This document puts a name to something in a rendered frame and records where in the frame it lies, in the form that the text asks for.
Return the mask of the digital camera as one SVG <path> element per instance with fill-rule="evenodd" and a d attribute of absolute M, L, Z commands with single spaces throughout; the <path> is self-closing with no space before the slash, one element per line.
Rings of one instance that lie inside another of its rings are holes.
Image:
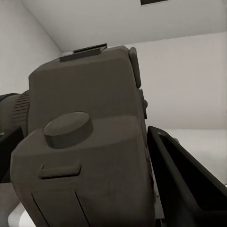
<path fill-rule="evenodd" d="M 155 227 L 136 48 L 73 52 L 34 70 L 23 94 L 0 95 L 0 131 L 24 134 L 1 183 L 36 227 Z"/>

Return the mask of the camera tripod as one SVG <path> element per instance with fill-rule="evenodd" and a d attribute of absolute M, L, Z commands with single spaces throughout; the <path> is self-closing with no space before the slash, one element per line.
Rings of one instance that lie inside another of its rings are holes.
<path fill-rule="evenodd" d="M 154 190 L 156 193 L 156 202 L 154 203 L 155 204 L 155 227 L 167 227 L 153 169 L 152 169 L 152 176 L 154 181 Z"/>

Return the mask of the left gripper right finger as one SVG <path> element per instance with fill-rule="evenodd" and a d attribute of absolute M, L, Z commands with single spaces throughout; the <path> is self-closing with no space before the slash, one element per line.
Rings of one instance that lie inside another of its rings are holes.
<path fill-rule="evenodd" d="M 227 186 L 163 129 L 147 146 L 167 227 L 227 227 Z"/>

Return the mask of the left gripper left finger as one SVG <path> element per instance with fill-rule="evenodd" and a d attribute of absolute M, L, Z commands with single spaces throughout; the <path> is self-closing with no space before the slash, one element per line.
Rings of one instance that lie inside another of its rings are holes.
<path fill-rule="evenodd" d="M 20 126 L 0 131 L 0 182 L 9 170 L 11 153 L 23 139 Z"/>

